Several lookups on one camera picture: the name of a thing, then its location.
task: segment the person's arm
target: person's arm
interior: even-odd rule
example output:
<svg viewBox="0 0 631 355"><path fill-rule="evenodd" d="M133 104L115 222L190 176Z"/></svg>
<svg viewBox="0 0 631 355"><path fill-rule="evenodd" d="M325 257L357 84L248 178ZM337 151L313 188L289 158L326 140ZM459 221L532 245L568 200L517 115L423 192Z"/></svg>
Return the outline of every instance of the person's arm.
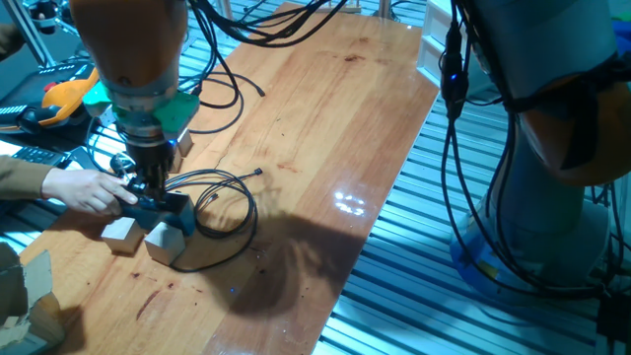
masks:
<svg viewBox="0 0 631 355"><path fill-rule="evenodd" d="M116 198L135 204L126 182L91 170L64 171L0 156L0 200L56 198L76 211L119 215Z"/></svg>
<svg viewBox="0 0 631 355"><path fill-rule="evenodd" d="M41 185L51 166L0 156L0 199L42 198Z"/></svg>
<svg viewBox="0 0 631 355"><path fill-rule="evenodd" d="M15 25L0 24L0 61L20 50L24 43L24 38Z"/></svg>

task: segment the blue metal floor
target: blue metal floor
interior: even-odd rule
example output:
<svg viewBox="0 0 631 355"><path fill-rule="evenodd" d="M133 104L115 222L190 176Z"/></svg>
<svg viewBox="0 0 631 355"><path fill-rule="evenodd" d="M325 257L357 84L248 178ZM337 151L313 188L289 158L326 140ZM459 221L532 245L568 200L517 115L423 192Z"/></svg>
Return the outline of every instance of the blue metal floor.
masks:
<svg viewBox="0 0 631 355"><path fill-rule="evenodd" d="M269 15L282 0L270 0L251 18ZM233 0L238 19L255 1ZM396 15L422 26L425 1L402 4ZM361 1L372 15L377 1ZM181 75L197 74L209 47L194 20ZM228 55L237 43L221 38ZM437 100L396 179L378 221L324 328L314 354L594 354L597 302L509 308L479 297L460 279L449 255L451 227L440 189L440 159L446 133L445 107ZM468 186L484 194L506 137L500 106L467 106L457 126ZM64 146L64 137L56 146ZM124 149L110 128L92 137L97 160ZM16 148L0 145L0 153ZM450 162L449 183L456 217L466 204ZM0 241L25 248L63 212L59 203L21 203L0 216Z"/></svg>

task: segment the human hand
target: human hand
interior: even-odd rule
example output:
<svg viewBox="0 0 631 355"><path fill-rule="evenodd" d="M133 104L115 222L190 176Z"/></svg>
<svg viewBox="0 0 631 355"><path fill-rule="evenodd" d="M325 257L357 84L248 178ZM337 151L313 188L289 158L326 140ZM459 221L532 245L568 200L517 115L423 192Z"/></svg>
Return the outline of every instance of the human hand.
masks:
<svg viewBox="0 0 631 355"><path fill-rule="evenodd" d="M126 182L117 177L91 171L52 169L41 185L43 198L56 198L68 208L96 215L117 216L121 213L116 197L129 204L138 198L127 191Z"/></svg>

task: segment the small wooden cube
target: small wooden cube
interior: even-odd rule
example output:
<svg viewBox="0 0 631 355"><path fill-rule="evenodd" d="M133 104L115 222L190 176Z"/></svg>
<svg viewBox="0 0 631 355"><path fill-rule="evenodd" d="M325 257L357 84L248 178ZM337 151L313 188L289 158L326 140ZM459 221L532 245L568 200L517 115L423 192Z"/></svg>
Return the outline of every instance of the small wooden cube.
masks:
<svg viewBox="0 0 631 355"><path fill-rule="evenodd" d="M186 248L182 231L165 222L160 222L149 233L145 238L145 246L149 256L164 265L171 265Z"/></svg>
<svg viewBox="0 0 631 355"><path fill-rule="evenodd" d="M185 158L190 149L193 147L193 139L190 137L190 132L188 128L184 129L184 131L177 138L177 149L183 158Z"/></svg>
<svg viewBox="0 0 631 355"><path fill-rule="evenodd" d="M171 169L169 170L169 173L172 173L172 174L179 173L179 168L181 168L182 161L183 161L183 158L181 157L181 153L179 152L179 149L175 149L174 163L171 165Z"/></svg>
<svg viewBox="0 0 631 355"><path fill-rule="evenodd" d="M135 219L121 217L105 227L101 238L112 252L134 253L144 235Z"/></svg>

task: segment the wooden board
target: wooden board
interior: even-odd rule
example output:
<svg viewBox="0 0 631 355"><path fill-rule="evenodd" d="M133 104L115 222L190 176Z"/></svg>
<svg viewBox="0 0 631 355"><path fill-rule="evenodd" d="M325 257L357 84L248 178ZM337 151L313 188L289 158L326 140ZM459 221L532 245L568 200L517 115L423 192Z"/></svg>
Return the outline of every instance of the wooden board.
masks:
<svg viewBox="0 0 631 355"><path fill-rule="evenodd" d="M179 274L144 246L133 257L111 255L99 239L104 221L65 214L22 253L28 262L50 252L68 330L58 353L311 353L437 95L415 69L420 37L390 21L337 15L294 47L239 46L231 69L267 95L239 81L243 118L220 134L193 135L181 171L262 168L246 181L260 211L254 243L225 265ZM201 98L232 95L207 84ZM236 111L202 108L190 126L212 129ZM196 199L201 190L182 192ZM202 219L228 228L244 210L241 196L222 191ZM246 237L195 235L175 264L219 260Z"/></svg>

